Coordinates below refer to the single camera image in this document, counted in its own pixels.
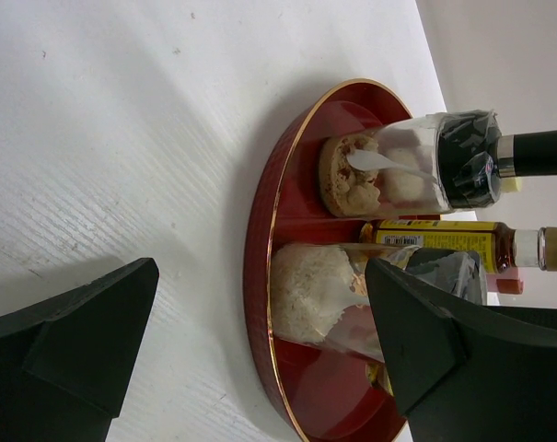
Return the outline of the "yellow label bottle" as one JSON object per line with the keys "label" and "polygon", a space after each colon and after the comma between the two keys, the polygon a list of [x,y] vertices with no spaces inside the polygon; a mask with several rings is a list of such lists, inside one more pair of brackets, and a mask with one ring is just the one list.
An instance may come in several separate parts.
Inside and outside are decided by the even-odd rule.
{"label": "yellow label bottle", "polygon": [[380,220],[365,224],[366,243],[477,252],[487,273],[512,268],[557,272],[557,227],[514,229],[502,222]]}
{"label": "yellow label bottle", "polygon": [[389,378],[389,373],[384,364],[375,362],[366,364],[366,378],[371,387],[375,390],[383,390],[389,396],[393,396],[393,390]]}

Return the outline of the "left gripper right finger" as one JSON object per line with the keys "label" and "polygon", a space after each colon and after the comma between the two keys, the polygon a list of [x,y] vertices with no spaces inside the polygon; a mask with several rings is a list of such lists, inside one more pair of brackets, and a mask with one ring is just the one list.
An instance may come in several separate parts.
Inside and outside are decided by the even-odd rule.
{"label": "left gripper right finger", "polygon": [[557,441],[557,309],[479,306],[380,259],[366,285],[416,441]]}

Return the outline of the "pink cap spice jar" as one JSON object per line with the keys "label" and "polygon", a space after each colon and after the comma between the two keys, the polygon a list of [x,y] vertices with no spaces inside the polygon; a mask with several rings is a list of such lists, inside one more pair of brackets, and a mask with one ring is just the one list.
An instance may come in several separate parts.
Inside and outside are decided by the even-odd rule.
{"label": "pink cap spice jar", "polygon": [[524,291],[524,282],[519,276],[517,268],[507,269],[502,273],[486,274],[487,289],[503,295],[521,295]]}

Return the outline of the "black knob glass jar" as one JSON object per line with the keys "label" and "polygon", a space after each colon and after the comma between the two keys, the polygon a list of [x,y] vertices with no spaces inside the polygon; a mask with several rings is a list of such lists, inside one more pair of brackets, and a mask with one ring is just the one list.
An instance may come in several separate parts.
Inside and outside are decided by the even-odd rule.
{"label": "black knob glass jar", "polygon": [[489,207],[504,180],[557,176],[557,130],[503,134],[491,110],[439,112],[329,138],[322,200],[335,216],[390,219]]}

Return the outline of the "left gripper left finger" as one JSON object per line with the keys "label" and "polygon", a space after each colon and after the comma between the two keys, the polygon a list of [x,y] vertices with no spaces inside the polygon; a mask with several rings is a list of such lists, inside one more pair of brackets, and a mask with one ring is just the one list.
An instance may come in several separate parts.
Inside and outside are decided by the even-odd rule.
{"label": "left gripper left finger", "polygon": [[0,317],[0,441],[103,441],[118,418],[154,303],[141,258]]}

